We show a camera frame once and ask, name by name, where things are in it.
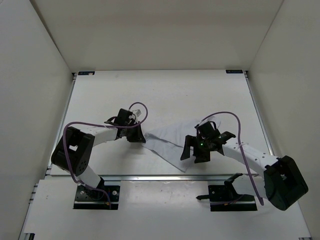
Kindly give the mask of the white skirt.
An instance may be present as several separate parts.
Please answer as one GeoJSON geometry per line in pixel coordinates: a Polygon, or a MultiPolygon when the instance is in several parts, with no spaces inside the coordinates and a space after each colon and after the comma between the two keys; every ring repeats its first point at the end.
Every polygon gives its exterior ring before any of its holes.
{"type": "Polygon", "coordinates": [[[194,118],[150,130],[144,135],[146,142],[143,147],[154,152],[180,171],[186,172],[195,157],[190,156],[186,160],[181,160],[185,138],[187,135],[196,135],[195,126],[200,122],[200,119],[194,118]]]}

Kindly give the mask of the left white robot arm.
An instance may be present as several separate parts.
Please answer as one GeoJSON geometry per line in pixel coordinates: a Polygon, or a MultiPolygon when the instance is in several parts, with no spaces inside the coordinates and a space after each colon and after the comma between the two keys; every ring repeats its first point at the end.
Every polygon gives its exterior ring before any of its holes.
{"type": "Polygon", "coordinates": [[[109,118],[104,125],[85,123],[88,128],[78,129],[73,123],[67,125],[55,147],[51,162],[69,173],[76,183],[84,186],[85,193],[95,200],[107,195],[105,182],[89,166],[94,147],[106,142],[126,138],[130,143],[145,143],[139,109],[121,108],[117,116],[109,118]]]}

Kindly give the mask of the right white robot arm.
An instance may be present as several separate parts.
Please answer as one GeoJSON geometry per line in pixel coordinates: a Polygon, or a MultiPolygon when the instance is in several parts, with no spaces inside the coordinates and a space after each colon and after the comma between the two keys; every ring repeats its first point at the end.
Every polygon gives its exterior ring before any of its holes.
{"type": "Polygon", "coordinates": [[[257,178],[235,173],[207,195],[197,196],[198,200],[210,199],[216,205],[229,205],[241,197],[256,196],[285,211],[309,191],[293,158],[259,151],[238,140],[231,132],[221,133],[213,121],[197,125],[195,129],[195,136],[185,137],[182,161],[194,157],[196,164],[206,163],[211,160],[212,152],[218,152],[257,173],[257,178]]]}

